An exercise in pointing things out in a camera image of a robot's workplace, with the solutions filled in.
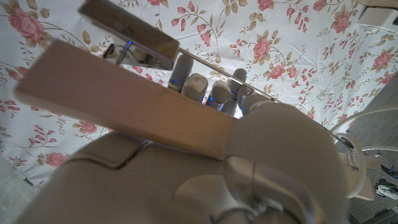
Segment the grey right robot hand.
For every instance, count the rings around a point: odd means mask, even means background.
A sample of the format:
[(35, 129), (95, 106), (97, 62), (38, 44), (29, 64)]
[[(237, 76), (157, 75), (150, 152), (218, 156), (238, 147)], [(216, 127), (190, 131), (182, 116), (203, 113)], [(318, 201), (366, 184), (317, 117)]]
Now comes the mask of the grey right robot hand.
[(293, 106), (240, 119), (108, 62), (44, 55), (19, 97), (115, 128), (65, 161), (19, 223), (341, 223), (348, 187), (330, 135)]

